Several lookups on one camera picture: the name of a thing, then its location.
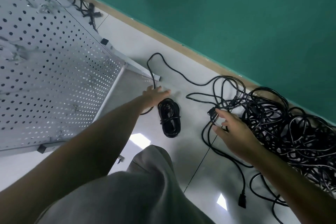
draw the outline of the left hand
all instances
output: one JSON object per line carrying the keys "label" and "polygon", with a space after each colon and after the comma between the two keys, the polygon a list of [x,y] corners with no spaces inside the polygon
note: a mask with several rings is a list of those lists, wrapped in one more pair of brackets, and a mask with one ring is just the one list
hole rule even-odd
{"label": "left hand", "polygon": [[170,90],[161,91],[161,89],[161,86],[153,89],[153,85],[151,85],[148,86],[147,90],[142,92],[142,98],[145,101],[145,108],[158,105],[158,103],[170,95]]}

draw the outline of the right hand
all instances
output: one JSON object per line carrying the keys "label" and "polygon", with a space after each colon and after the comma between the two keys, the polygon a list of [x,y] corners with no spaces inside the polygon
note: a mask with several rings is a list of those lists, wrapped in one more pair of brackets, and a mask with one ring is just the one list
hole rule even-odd
{"label": "right hand", "polygon": [[217,108],[216,112],[219,117],[226,119],[222,125],[227,126],[229,132],[215,125],[212,126],[214,132],[225,142],[230,151],[241,159],[251,163],[252,159],[260,151],[264,150],[263,146],[238,116]]}

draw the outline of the metal pegboard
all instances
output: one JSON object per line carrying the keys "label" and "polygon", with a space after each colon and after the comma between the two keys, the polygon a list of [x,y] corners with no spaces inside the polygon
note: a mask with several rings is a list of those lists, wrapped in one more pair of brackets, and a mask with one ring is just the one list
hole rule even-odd
{"label": "metal pegboard", "polygon": [[69,139],[96,116],[124,61],[76,16],[55,0],[0,0],[0,150]]}

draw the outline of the black cable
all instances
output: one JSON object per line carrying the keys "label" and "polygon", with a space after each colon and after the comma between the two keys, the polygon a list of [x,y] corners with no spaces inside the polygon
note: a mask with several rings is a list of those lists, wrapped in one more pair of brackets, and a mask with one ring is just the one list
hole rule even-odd
{"label": "black cable", "polygon": [[166,137],[176,137],[181,132],[180,108],[172,99],[166,98],[158,105],[163,133]]}
{"label": "black cable", "polygon": [[[244,207],[246,186],[245,177],[239,165],[247,168],[252,168],[252,166],[240,162],[211,145],[210,129],[218,118],[215,108],[225,109],[230,112],[234,108],[242,106],[245,110],[241,116],[241,120],[251,129],[255,137],[267,150],[279,156],[283,161],[290,164],[306,178],[317,184],[322,190],[333,196],[336,192],[336,127],[329,125],[320,117],[306,114],[301,108],[293,107],[289,109],[288,101],[278,92],[268,87],[258,87],[249,93],[246,93],[246,87],[241,80],[224,75],[216,76],[203,84],[192,82],[181,72],[170,67],[163,56],[158,52],[154,53],[147,61],[147,67],[152,78],[153,73],[148,63],[155,55],[161,56],[167,67],[176,73],[179,73],[187,82],[190,82],[193,85],[205,86],[213,82],[212,94],[194,92],[188,94],[186,98],[199,103],[209,103],[214,105],[208,112],[210,121],[202,130],[201,137],[203,142],[216,154],[232,161],[241,173],[243,189],[239,198],[239,205]],[[220,96],[215,94],[215,84],[219,80],[221,80]],[[236,90],[233,99],[223,98],[225,83],[229,83],[234,90]],[[274,100],[261,97],[260,93],[262,92],[273,94]],[[213,97],[215,102],[195,99],[195,95]],[[207,140],[205,140],[204,132],[207,128]],[[266,198],[257,194],[251,186],[253,180],[258,175],[260,174],[253,176],[250,180],[250,189],[256,196],[273,202],[272,213],[279,223],[282,224],[275,215],[274,206],[275,204],[283,206],[288,205],[283,200],[279,199],[280,196],[276,196],[271,191],[263,176],[261,176],[261,179],[266,189],[275,197],[275,199]]]}
{"label": "black cable", "polygon": [[89,24],[92,25],[93,29],[97,31],[96,25],[95,25],[95,18],[101,17],[102,14],[100,12],[95,13],[95,6],[93,3],[89,3],[89,7],[85,4],[83,0],[79,0],[80,5],[76,5],[76,0],[72,0],[71,4],[76,8],[76,10],[80,11],[83,15],[83,17],[90,17]]}

